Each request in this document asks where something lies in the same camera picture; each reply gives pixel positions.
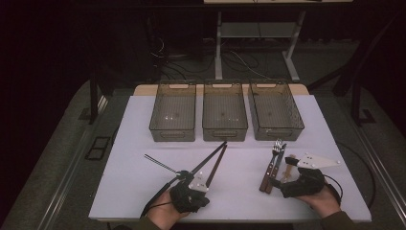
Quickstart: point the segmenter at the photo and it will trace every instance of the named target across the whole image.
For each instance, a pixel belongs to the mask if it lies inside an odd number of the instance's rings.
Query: black cable
[[[193,78],[193,77],[195,77],[195,78],[197,78],[197,79],[200,79],[200,80],[204,80],[204,78],[202,78],[201,76],[198,76],[198,75],[185,75],[186,77],[191,77],[191,78]]]
[[[183,67],[183,66],[181,66],[181,65],[179,65],[179,64],[176,64],[176,63],[174,63],[174,62],[172,62],[172,61],[169,61],[168,64],[175,65],[175,66],[177,66],[177,67],[183,69],[183,70],[186,71],[186,72],[193,73],[193,74],[197,74],[197,73],[203,73],[203,72],[208,71],[208,70],[210,69],[210,67],[212,66],[213,62],[214,62],[214,57],[212,57],[212,59],[210,60],[209,65],[208,65],[206,68],[201,69],[201,70],[195,70],[195,71],[189,70],[189,69],[187,69],[187,68],[185,68],[185,67]]]
[[[171,69],[171,70],[177,72],[180,76],[182,76],[182,78],[183,78],[184,80],[186,79],[185,75],[184,75],[182,72],[180,72],[178,69],[175,69],[175,68],[170,67],[170,66],[167,66],[167,65],[165,65],[165,66],[163,66],[163,67],[168,68],[168,69]]]
[[[247,69],[247,67],[245,66],[245,68],[242,70],[240,70],[240,69],[236,69],[235,67],[233,67],[230,63],[229,63],[229,61],[232,61],[232,60],[230,60],[228,57],[225,57],[224,55],[221,55],[221,61],[223,61],[224,62],[224,64],[226,64],[230,69],[232,69],[232,70],[234,70],[234,71],[237,71],[237,72],[240,72],[240,73],[247,73],[247,72],[250,72],[250,70],[249,69]]]
[[[256,57],[254,57],[253,55],[244,54],[245,56],[250,57],[250,58],[255,62],[254,65],[251,65],[251,64],[248,64],[248,61],[246,61],[246,60],[244,60],[243,62],[241,62],[241,58],[242,58],[241,55],[237,54],[236,52],[232,51],[231,49],[230,49],[230,50],[225,50],[225,51],[223,52],[223,54],[228,54],[228,53],[231,53],[231,54],[232,54],[232,57],[236,58],[237,60],[232,60],[232,59],[230,59],[229,57],[226,57],[226,58],[228,58],[231,62],[233,62],[233,63],[235,63],[235,64],[237,64],[237,65],[241,65],[241,66],[248,67],[248,68],[258,68],[258,67],[259,67],[259,61],[258,61],[258,59],[257,59]]]
[[[213,48],[208,48],[203,50],[203,56],[206,55],[212,55],[214,53],[215,49]],[[166,55],[165,60],[166,61],[181,61],[181,60],[191,60],[191,59],[195,59],[195,56],[193,55],[189,55],[189,54],[185,54],[185,55]]]
[[[371,200],[368,203],[368,208],[371,209],[373,202],[375,201],[375,196],[376,196],[376,182],[375,182],[375,178],[373,176],[373,172],[370,168],[370,166],[368,165],[368,163],[358,154],[358,152],[356,152],[355,150],[353,150],[352,148],[348,147],[347,145],[345,145],[344,143],[341,142],[336,142],[337,144],[340,144],[341,146],[343,146],[345,149],[351,151],[352,153],[354,153],[360,160],[361,162],[365,165],[365,167],[368,170],[368,173],[370,174],[371,177],[371,181],[372,181],[372,196],[371,196]]]
[[[263,74],[261,74],[261,73],[255,71],[254,69],[252,69],[253,67],[251,67],[249,64],[247,64],[246,61],[245,61],[244,59],[242,59],[242,57],[239,56],[236,52],[230,51],[230,53],[232,53],[235,57],[237,57],[237,58],[244,64],[244,66],[245,66],[249,71],[251,71],[252,73],[254,73],[254,74],[258,75],[258,76],[261,76],[261,77],[263,77],[263,78],[269,79],[267,76],[265,76],[265,75],[263,75]]]
[[[166,203],[155,204],[155,205],[149,206],[148,211],[151,210],[152,208],[159,207],[159,206],[162,206],[162,205],[171,204],[171,203],[173,203],[173,201],[171,201],[171,202],[166,202]]]
[[[147,203],[147,205],[144,207],[143,212],[141,213],[141,217],[145,216],[147,214],[147,211],[149,210],[149,207],[151,206],[151,204],[160,196],[162,195],[169,187],[170,185],[175,182],[177,180],[177,176],[174,177],[170,182],[166,183],[164,185],[164,187],[161,188],[161,190],[158,191],[158,193],[156,193],[152,199]]]
[[[334,182],[338,185],[338,188],[340,188],[340,199],[343,199],[344,191],[343,191],[343,187],[341,187],[340,183],[338,183],[337,180],[335,180],[334,178],[332,178],[332,177],[329,176],[329,175],[323,174],[323,176],[325,176],[325,177],[331,179],[332,181],[334,181]]]

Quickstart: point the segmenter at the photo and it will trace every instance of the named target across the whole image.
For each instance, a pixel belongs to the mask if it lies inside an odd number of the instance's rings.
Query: white table
[[[295,95],[305,129],[296,142],[287,142],[285,156],[306,152],[340,160],[339,167],[322,169],[339,181],[344,189],[342,209],[354,221],[371,221],[371,213],[353,181],[340,151],[334,143],[322,112],[313,96]],[[165,183],[174,178],[170,172],[144,158],[148,154],[171,168],[192,170],[220,142],[204,142],[202,134],[203,98],[196,100],[196,140],[189,143],[155,143],[148,129],[154,96],[130,98],[111,150],[89,218],[100,221],[137,220],[147,202]],[[273,142],[256,141],[247,98],[245,105],[249,128],[244,142],[229,142],[206,197],[211,201],[185,222],[301,222],[317,215],[295,198],[283,198],[274,188],[270,195],[259,191],[271,159]],[[216,156],[202,168],[209,176]],[[284,171],[282,162],[277,179]],[[292,179],[298,177],[293,169]]]

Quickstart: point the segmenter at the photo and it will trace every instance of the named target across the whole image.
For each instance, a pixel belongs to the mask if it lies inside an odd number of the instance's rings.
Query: white bracket
[[[331,160],[322,156],[309,153],[306,153],[305,157],[302,158],[297,164],[297,166],[300,168],[313,170],[340,165],[341,162],[339,160]]]
[[[193,181],[189,184],[189,188],[202,193],[209,191],[209,188],[206,186],[206,181],[203,180],[203,172],[200,172],[194,177]]]

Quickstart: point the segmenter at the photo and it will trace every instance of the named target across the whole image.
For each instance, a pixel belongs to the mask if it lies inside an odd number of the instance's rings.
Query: clear plastic bin
[[[149,123],[155,142],[195,140],[195,80],[161,80]]]
[[[240,80],[205,80],[203,140],[242,142],[248,129]]]
[[[250,80],[248,90],[255,138],[296,141],[305,128],[287,80]]]

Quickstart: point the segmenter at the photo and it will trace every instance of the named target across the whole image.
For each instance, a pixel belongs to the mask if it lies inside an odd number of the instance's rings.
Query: human hand
[[[147,212],[147,217],[160,229],[169,230],[176,221],[186,217],[188,214],[189,213],[181,214],[175,209],[171,203],[169,190],[166,190],[151,204],[151,208]]]
[[[334,194],[327,186],[320,193],[297,196],[296,198],[310,205],[322,219],[341,211]]]

